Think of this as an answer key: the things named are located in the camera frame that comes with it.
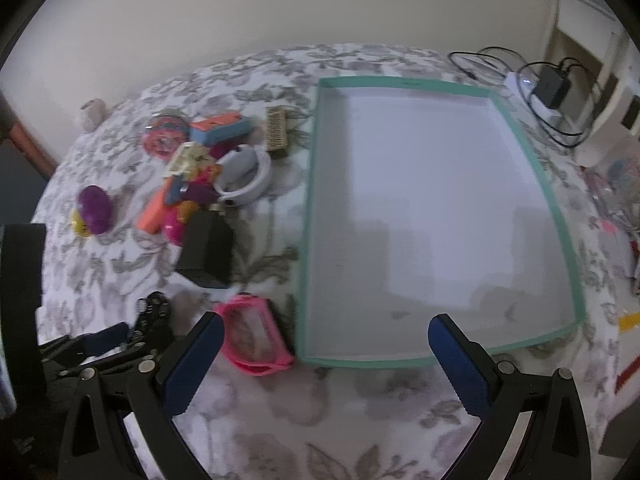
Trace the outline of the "black toy car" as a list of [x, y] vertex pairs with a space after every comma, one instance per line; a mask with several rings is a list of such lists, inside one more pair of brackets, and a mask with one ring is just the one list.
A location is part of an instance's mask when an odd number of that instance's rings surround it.
[[162, 292], [151, 292], [137, 303], [138, 316], [128, 335], [128, 344], [167, 344], [174, 338], [170, 327], [171, 304]]

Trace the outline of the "pink swim goggles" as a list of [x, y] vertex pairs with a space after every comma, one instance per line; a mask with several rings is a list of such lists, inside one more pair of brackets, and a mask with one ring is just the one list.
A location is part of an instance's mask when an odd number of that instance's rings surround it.
[[294, 356], [266, 298], [238, 295], [217, 304], [214, 312], [224, 321], [222, 354], [238, 370], [250, 376], [267, 376], [293, 365]]

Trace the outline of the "black rectangular box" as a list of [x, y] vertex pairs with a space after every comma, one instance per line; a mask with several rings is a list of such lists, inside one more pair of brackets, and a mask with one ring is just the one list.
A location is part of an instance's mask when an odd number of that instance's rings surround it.
[[175, 271], [203, 288], [231, 285], [234, 233], [217, 211], [199, 210], [189, 220]]

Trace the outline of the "pink duck toy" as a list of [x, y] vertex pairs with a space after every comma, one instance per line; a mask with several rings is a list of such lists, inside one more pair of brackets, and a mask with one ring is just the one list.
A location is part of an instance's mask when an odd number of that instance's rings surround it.
[[168, 242], [176, 246], [183, 244], [186, 226], [193, 215], [200, 210], [200, 205], [193, 200], [183, 200], [166, 211], [162, 223], [162, 232]]

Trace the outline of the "orange blue stick toy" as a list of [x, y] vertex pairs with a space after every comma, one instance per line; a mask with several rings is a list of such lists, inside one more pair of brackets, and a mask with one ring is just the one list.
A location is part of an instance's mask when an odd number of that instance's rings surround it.
[[136, 227], [146, 234], [154, 235], [177, 220], [178, 206], [182, 199], [182, 177], [168, 177], [148, 201], [140, 214]]

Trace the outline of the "cream plastic toy piece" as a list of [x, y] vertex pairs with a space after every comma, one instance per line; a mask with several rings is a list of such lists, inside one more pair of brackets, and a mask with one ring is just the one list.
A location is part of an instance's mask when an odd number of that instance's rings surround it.
[[194, 179], [201, 170], [214, 166], [216, 159], [209, 153], [209, 148], [198, 142], [184, 142], [169, 159], [163, 177], [183, 176]]

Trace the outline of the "clear dome with pink toy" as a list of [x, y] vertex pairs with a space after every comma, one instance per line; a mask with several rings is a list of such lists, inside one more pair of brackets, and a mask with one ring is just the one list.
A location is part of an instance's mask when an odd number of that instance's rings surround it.
[[156, 115], [144, 128], [142, 148], [149, 155], [167, 162], [188, 139], [189, 124], [184, 118], [176, 115]]

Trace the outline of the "orange blue foam block toy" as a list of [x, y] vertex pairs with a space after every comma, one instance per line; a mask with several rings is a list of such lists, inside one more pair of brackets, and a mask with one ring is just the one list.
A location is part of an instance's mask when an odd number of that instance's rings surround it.
[[250, 133], [253, 124], [239, 112], [228, 112], [209, 117], [199, 122], [191, 122], [189, 127], [189, 139], [192, 142], [211, 148], [215, 144], [244, 136]]

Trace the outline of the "gold patterned harmonica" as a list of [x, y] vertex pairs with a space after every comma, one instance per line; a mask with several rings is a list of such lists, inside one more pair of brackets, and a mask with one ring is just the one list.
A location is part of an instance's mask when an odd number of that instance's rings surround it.
[[269, 107], [266, 113], [266, 151], [272, 158], [282, 158], [288, 154], [288, 129], [286, 111], [283, 107]]

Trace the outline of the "purple yellow round toy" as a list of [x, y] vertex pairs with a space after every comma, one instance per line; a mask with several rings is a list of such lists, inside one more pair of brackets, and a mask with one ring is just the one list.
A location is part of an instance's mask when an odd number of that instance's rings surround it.
[[77, 197], [70, 223], [77, 235], [89, 237], [106, 233], [112, 227], [114, 206], [103, 188], [89, 185]]

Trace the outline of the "teal shallow cardboard tray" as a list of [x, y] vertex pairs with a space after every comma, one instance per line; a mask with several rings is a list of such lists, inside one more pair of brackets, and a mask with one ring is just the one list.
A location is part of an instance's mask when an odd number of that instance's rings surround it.
[[500, 353], [573, 333], [574, 243], [497, 92], [391, 76], [317, 87], [295, 349], [328, 367], [425, 366], [452, 317]]

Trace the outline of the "white crochet yarn ball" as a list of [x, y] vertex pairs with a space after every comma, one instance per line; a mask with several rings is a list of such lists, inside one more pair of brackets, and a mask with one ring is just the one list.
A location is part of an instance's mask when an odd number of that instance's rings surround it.
[[83, 132], [93, 132], [106, 118], [106, 104], [102, 99], [92, 99], [80, 108], [78, 125]]

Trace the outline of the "white power strip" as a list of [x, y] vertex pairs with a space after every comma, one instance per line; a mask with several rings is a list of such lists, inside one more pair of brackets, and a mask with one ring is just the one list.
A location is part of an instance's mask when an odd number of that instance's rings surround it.
[[543, 102], [534, 95], [537, 78], [529, 72], [518, 75], [515, 72], [509, 72], [504, 78], [506, 88], [523, 104], [529, 111], [541, 118], [546, 124], [552, 127], [559, 127], [562, 114], [558, 110], [552, 110], [544, 105]]

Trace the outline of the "black power adapter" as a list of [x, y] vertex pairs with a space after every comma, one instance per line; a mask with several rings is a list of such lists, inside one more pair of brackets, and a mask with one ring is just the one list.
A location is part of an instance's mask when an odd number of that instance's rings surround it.
[[533, 95], [549, 110], [557, 110], [566, 98], [571, 86], [572, 83], [567, 72], [563, 72], [555, 66], [544, 66], [540, 71]]

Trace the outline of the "white chair frame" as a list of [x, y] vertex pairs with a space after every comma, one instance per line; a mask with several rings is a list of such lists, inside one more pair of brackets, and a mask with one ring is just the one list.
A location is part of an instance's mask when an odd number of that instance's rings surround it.
[[616, 79], [588, 139], [576, 148], [578, 164], [594, 167], [624, 148], [638, 150], [639, 51], [612, 6], [605, 0], [552, 0], [551, 29], [600, 62], [598, 84]]

